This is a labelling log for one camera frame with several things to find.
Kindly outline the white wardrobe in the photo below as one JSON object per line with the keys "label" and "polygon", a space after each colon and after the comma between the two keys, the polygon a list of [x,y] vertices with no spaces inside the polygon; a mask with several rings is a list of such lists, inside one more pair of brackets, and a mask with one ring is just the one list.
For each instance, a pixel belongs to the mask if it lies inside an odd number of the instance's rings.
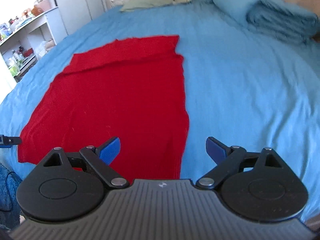
{"label": "white wardrobe", "polygon": [[104,0],[55,0],[55,3],[68,35],[105,12]]}

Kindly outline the red box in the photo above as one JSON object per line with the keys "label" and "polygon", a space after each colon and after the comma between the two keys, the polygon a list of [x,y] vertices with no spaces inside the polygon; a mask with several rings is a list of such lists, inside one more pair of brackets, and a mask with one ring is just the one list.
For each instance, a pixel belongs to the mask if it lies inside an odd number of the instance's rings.
{"label": "red box", "polygon": [[24,57],[29,57],[29,56],[30,56],[31,54],[33,54],[33,53],[34,53],[33,49],[30,48],[30,49],[25,50],[25,51],[23,52],[23,56],[24,56]]}

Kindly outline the blue bed sheet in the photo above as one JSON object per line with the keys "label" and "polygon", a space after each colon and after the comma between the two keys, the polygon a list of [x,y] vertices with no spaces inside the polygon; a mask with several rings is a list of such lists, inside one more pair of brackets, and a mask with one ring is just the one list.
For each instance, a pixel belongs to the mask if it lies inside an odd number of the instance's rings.
{"label": "blue bed sheet", "polygon": [[212,136],[250,152],[269,146],[302,180],[309,201],[302,220],[319,214],[319,44],[291,44],[249,31],[214,4],[120,12],[113,8],[67,36],[1,103],[1,133],[19,135],[49,84],[73,54],[113,40],[180,36],[190,128],[181,176],[197,180],[214,167]]}

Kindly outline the white shelf desk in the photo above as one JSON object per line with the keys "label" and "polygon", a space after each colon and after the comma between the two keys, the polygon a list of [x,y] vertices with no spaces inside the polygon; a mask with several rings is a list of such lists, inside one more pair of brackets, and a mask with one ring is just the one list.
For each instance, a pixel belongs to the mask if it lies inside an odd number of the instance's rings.
{"label": "white shelf desk", "polygon": [[66,36],[67,31],[59,8],[54,7],[45,11],[39,16],[33,17],[1,42],[1,67],[4,70],[9,70],[6,62],[13,57],[13,50],[18,51],[19,47],[23,47],[25,50],[32,49],[33,53],[27,57],[26,63],[21,67],[21,72],[17,76],[9,75],[16,82],[22,73],[27,71],[29,66],[36,61],[35,51],[42,42],[53,40],[54,44],[58,44]]}

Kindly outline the red knitted garment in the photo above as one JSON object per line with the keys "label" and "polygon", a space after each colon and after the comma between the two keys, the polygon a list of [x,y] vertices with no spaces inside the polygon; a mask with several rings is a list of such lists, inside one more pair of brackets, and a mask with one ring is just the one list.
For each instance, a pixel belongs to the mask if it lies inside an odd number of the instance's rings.
{"label": "red knitted garment", "polygon": [[127,180],[178,179],[189,131],[177,35],[115,40],[74,54],[21,131],[18,161],[76,152],[112,137],[104,159]]}

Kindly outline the beige bag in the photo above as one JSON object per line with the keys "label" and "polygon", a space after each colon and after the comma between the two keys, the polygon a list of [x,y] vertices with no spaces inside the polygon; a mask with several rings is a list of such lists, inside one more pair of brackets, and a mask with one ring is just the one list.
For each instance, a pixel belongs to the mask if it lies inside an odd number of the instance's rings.
{"label": "beige bag", "polygon": [[50,51],[54,46],[56,46],[53,39],[49,41],[43,41],[40,45],[36,48],[35,52],[38,57],[43,57],[48,51]]}

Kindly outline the folded blue blanket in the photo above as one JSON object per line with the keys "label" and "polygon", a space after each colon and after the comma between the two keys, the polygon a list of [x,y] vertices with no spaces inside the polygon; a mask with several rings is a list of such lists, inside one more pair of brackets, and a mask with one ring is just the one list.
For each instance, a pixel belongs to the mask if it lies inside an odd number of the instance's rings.
{"label": "folded blue blanket", "polygon": [[256,0],[246,13],[255,30],[283,41],[306,42],[318,33],[318,16],[283,0]]}

